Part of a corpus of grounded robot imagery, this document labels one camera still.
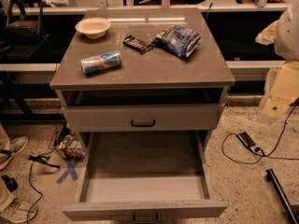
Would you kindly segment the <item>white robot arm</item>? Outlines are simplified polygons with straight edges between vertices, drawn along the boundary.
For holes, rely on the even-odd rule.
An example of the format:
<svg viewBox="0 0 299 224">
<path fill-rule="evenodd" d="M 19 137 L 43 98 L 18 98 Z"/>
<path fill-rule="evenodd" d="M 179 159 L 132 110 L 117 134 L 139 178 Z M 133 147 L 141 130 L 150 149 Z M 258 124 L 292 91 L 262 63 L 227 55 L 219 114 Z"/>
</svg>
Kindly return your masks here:
<svg viewBox="0 0 299 224">
<path fill-rule="evenodd" d="M 285 60 L 276 72 L 262 111 L 269 118 L 279 118 L 299 98 L 299 1 L 258 33 L 255 41 L 274 44 L 276 55 Z"/>
</svg>

